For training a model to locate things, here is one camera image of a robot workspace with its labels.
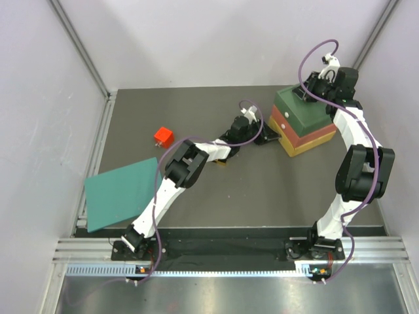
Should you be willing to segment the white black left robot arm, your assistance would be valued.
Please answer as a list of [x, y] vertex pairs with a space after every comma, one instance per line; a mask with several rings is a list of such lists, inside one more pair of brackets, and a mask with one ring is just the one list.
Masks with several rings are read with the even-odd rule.
[[247, 143], [263, 145], [280, 138], [266, 122], [237, 116], [231, 127], [212, 142], [182, 141], [165, 165], [163, 179], [151, 201], [124, 231], [121, 240], [126, 252], [137, 260], [147, 255], [159, 221], [174, 200], [196, 183], [206, 163], [226, 162]]

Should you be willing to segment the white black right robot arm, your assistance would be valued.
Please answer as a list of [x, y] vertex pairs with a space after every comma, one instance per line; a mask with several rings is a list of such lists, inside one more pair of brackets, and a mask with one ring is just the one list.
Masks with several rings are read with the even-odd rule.
[[340, 239], [353, 217], [381, 198], [388, 185], [395, 152], [371, 134], [363, 107], [354, 99], [359, 77], [356, 69], [339, 67], [312, 72], [293, 89], [303, 102], [321, 101], [347, 148], [335, 179], [336, 196], [326, 214], [316, 221], [305, 241], [289, 248], [293, 258], [324, 259], [340, 252]]

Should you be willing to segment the yellow bottom drawer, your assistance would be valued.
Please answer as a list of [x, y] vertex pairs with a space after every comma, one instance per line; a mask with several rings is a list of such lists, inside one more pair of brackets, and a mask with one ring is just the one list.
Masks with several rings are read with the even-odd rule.
[[307, 150], [313, 149], [317, 146], [320, 146], [328, 141], [330, 141], [333, 136], [335, 135], [336, 131], [332, 131], [330, 133], [327, 133], [325, 135], [322, 135], [318, 137], [317, 139], [314, 139], [313, 141], [309, 141], [308, 143], [305, 143], [299, 147], [294, 147], [290, 140], [286, 137], [284, 131], [279, 127], [279, 125], [276, 123], [276, 121], [273, 118], [269, 119], [268, 125], [276, 132], [278, 132], [281, 135], [281, 139], [279, 139], [279, 143], [284, 148], [286, 153], [289, 157], [294, 157], [296, 155], [302, 154], [303, 152], [306, 152]]

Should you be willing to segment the red drawer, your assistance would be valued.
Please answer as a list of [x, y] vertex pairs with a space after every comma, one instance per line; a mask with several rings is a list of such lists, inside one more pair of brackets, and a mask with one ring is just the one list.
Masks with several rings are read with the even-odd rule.
[[311, 131], [306, 135], [299, 136], [291, 127], [286, 117], [275, 105], [272, 106], [271, 118], [278, 125], [279, 130], [283, 132], [282, 138], [287, 138], [294, 148], [315, 141], [316, 139], [325, 135], [334, 135], [337, 130], [334, 124], [329, 124], [328, 126], [324, 126], [318, 130]]

